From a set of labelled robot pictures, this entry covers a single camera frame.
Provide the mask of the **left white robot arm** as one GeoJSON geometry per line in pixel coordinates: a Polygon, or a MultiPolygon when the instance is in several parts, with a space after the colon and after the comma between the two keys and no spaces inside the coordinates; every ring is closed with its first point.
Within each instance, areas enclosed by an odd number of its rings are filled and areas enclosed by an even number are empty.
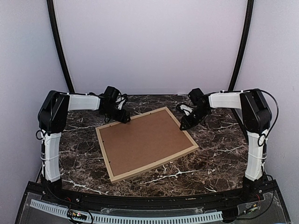
{"type": "Polygon", "coordinates": [[[70,111],[99,111],[107,120],[121,123],[130,121],[130,114],[123,106],[128,101],[127,94],[109,86],[105,92],[78,94],[50,91],[38,113],[39,130],[36,138],[42,142],[42,184],[49,187],[47,195],[55,203],[63,203],[66,193],[61,190],[62,179],[59,169],[59,144],[66,127],[70,111]]]}

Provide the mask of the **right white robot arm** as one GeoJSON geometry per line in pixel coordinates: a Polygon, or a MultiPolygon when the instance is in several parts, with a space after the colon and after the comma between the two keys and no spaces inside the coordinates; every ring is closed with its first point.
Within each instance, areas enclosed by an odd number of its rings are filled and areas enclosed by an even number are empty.
{"type": "Polygon", "coordinates": [[[261,89],[251,89],[204,94],[201,89],[196,88],[188,94],[192,105],[181,103],[176,106],[176,109],[184,114],[180,121],[182,131],[203,123],[212,109],[228,108],[241,111],[242,124],[247,132],[249,145],[243,189],[238,193],[238,198],[244,203],[256,196],[254,185],[263,176],[267,158],[267,139],[276,123],[264,97],[266,93],[261,89]]]}

